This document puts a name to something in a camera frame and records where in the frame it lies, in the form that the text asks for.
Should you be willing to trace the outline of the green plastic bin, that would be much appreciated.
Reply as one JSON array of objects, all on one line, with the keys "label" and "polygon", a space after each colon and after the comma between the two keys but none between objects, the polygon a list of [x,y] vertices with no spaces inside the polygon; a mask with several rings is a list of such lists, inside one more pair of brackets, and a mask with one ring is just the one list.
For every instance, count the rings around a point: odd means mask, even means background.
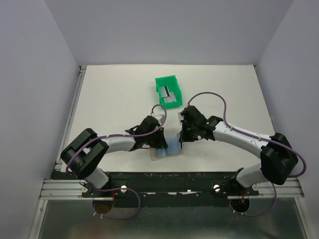
[{"label": "green plastic bin", "polygon": [[155,78],[159,103],[166,109],[182,106],[182,93],[175,75]]}]

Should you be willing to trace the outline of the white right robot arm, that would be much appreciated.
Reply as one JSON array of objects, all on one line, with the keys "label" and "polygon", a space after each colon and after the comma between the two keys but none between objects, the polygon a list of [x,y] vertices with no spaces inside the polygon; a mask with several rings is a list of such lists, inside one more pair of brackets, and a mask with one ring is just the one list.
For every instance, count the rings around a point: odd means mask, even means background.
[{"label": "white right robot arm", "polygon": [[238,169],[227,182],[230,191],[235,195],[241,195],[254,184],[267,181],[283,185],[298,163],[296,153],[292,151],[283,134],[276,133],[271,136],[237,129],[223,118],[206,118],[195,106],[184,108],[179,117],[180,143],[200,139],[219,141],[238,147],[260,159],[256,165]]}]

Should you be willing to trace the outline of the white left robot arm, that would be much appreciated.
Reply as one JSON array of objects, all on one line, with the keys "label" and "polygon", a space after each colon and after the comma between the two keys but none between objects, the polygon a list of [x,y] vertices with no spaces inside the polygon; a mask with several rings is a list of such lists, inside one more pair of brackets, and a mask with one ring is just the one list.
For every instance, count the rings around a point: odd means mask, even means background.
[{"label": "white left robot arm", "polygon": [[167,147],[164,138],[164,115],[147,116],[137,125],[123,134],[98,136],[91,128],[83,130],[60,154],[67,165],[66,169],[80,180],[93,185],[98,196],[110,193],[111,185],[107,174],[98,167],[103,156],[117,151],[135,151],[148,145],[150,148]]}]

